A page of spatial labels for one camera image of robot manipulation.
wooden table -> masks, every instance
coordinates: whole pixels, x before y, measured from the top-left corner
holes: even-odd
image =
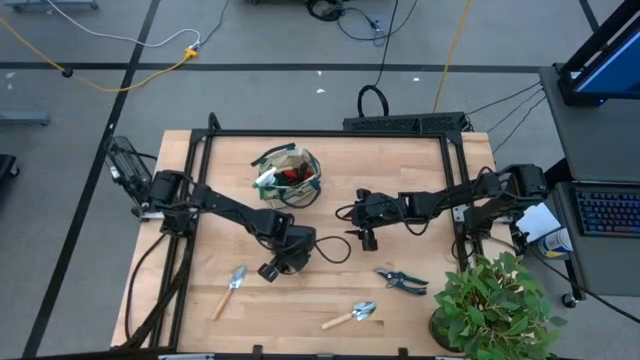
[[[184,168],[189,136],[190,131],[165,132],[158,170]],[[493,168],[487,134],[464,133],[463,139],[472,178],[482,166]],[[289,142],[309,149],[322,164],[322,195],[313,206],[291,211],[296,224],[314,226],[318,238],[354,229],[336,219],[334,211],[353,203],[358,188],[397,196],[399,191],[439,191],[446,187],[439,141],[425,138],[216,137],[207,184],[248,206],[266,207],[251,188],[256,170],[249,163],[265,150]],[[450,153],[458,177],[452,145]],[[195,164],[193,174],[197,178],[199,160]],[[158,238],[159,227],[158,220],[141,225],[132,269]],[[346,263],[330,264],[314,251],[299,277],[279,276],[268,283],[256,271],[271,259],[271,254],[241,226],[212,214],[203,215],[178,350],[250,353],[253,345],[260,344],[265,353],[283,354],[394,355],[400,347],[408,348],[411,355],[446,354],[429,335],[427,324],[437,308],[433,295],[444,288],[445,271],[456,271],[458,266],[450,253],[454,239],[450,213],[431,221],[420,237],[411,235],[402,225],[377,229],[376,236],[377,252],[363,252],[359,241],[347,235],[354,251]],[[511,242],[506,225],[495,224],[493,236]],[[146,259],[136,278],[133,329],[157,300],[167,244],[168,240]],[[331,257],[344,255],[344,244],[339,241],[326,241],[320,246]],[[489,258],[505,250],[493,242],[485,241],[483,246]],[[211,320],[231,273],[240,265],[249,267],[243,286],[234,293],[220,319]],[[428,280],[428,295],[412,296],[385,288],[385,280],[373,272],[376,267]],[[125,340],[124,300],[114,345]],[[320,329],[325,321],[349,312],[354,303],[369,300],[377,302],[378,307],[366,321],[350,321],[328,331]],[[170,305],[167,319],[172,312]],[[170,321],[164,322],[161,344],[167,341],[169,325]]]

plant pot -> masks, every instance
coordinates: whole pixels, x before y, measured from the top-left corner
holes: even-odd
[[[447,351],[455,352],[455,353],[461,353],[462,349],[452,347],[449,344],[449,337],[447,335],[442,335],[438,332],[438,329],[436,328],[436,324],[433,322],[433,318],[435,315],[436,315],[436,312],[434,311],[433,314],[431,314],[431,318],[429,319],[429,334],[431,334],[431,337],[443,349]]]

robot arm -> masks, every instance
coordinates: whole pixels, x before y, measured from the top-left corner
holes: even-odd
[[[397,198],[359,189],[357,200],[343,218],[359,229],[349,231],[362,240],[364,251],[376,251],[373,229],[397,223],[424,224],[447,209],[488,198],[484,205],[464,211],[468,235],[488,236],[499,217],[522,217],[524,210],[548,196],[542,169],[534,165],[512,165],[499,172],[481,171],[475,180],[439,192],[401,192]]]
[[[274,257],[258,270],[260,276],[272,282],[278,273],[297,272],[309,261],[314,248],[316,230],[294,225],[293,215],[272,209],[253,209],[211,190],[205,184],[193,183],[186,202],[176,203],[177,189],[188,180],[182,173],[160,171],[149,191],[150,202],[162,211],[164,222],[160,231],[172,236],[185,236],[189,223],[200,213],[212,213],[243,226],[247,232]]]

white paper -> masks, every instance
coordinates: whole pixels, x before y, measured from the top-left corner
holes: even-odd
[[[523,233],[529,233],[527,242],[538,240],[560,229],[560,223],[544,203],[525,210],[524,216],[516,222],[516,225]]]

pruners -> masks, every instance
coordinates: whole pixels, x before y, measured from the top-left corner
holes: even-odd
[[[420,296],[427,295],[426,285],[429,283],[428,281],[411,277],[403,272],[393,272],[385,268],[377,268],[374,271],[380,274],[380,276],[384,277],[387,280],[387,288],[395,287],[413,295],[420,295]],[[405,284],[405,281],[412,282],[417,285],[424,285],[424,286],[423,287],[407,286]]]

